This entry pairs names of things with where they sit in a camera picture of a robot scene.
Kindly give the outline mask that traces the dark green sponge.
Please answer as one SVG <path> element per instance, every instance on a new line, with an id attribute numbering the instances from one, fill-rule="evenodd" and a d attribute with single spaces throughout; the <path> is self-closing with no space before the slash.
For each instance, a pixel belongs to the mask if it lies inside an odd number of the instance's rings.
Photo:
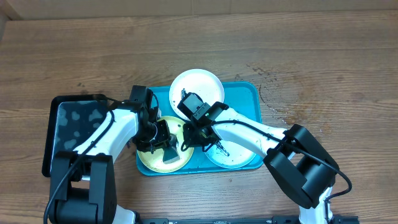
<path id="1" fill-rule="evenodd" d="M 180 159 L 180 156 L 177 152 L 177 148 L 173 146 L 168 146 L 164 148 L 164 155 L 162 161 L 164 164 L 171 164 Z"/>

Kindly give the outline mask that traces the yellow-green plate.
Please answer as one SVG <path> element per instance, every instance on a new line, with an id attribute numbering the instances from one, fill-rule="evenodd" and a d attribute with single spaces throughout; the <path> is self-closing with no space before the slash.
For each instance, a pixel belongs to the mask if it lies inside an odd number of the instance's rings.
<path id="1" fill-rule="evenodd" d="M 157 174 L 166 174 L 175 171 L 180 171 L 183 166 L 188 164 L 189 160 L 193 155 L 193 148 L 188 148 L 182 152 L 179 144 L 183 142 L 183 125 L 185 122 L 180 118 L 173 116 L 163 116 L 159 119 L 161 124 L 167 124 L 171 134 L 174 134 L 177 140 L 176 150 L 178 157 L 174 158 L 171 163 L 165 164 L 163 162 L 164 150 L 156 149 L 154 153 L 137 151 L 138 158 L 144 164 L 146 168 Z"/>

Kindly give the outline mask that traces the white plate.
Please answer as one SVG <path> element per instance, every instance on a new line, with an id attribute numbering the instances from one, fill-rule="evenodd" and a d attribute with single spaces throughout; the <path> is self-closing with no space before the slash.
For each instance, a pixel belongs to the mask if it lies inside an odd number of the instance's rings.
<path id="1" fill-rule="evenodd" d="M 188 118 L 177 108 L 182 100 L 182 91 L 196 93 L 204 103 L 212 106 L 216 101 L 224 102 L 224 88 L 216 75 L 204 69 L 182 72 L 171 84 L 169 101 L 174 112 L 183 120 Z"/>

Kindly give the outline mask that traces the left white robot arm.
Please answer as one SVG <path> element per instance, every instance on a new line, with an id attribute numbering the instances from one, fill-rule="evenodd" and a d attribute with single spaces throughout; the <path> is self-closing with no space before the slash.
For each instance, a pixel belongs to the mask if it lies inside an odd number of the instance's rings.
<path id="1" fill-rule="evenodd" d="M 154 99 L 148 87 L 134 85 L 130 99 L 111 101 L 105 120 L 84 143 L 56 153 L 44 223 L 137 222 L 136 213 L 117 203 L 114 162 L 127 142 L 141 152 L 163 150 L 167 164 L 180 158 L 177 137 L 152 106 Z"/>

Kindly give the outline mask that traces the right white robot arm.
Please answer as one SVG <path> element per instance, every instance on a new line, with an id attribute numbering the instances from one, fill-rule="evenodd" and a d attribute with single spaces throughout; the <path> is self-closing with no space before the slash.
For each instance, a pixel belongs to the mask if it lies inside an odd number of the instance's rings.
<path id="1" fill-rule="evenodd" d="M 357 218 L 333 215 L 330 201 L 352 189 L 336 161 L 303 126 L 273 128 L 253 121 L 222 102 L 205 103 L 183 91 L 177 108 L 190 120 L 181 150 L 201 146 L 208 151 L 218 141 L 237 144 L 262 158 L 283 193 L 300 209 L 299 223 L 357 223 Z"/>

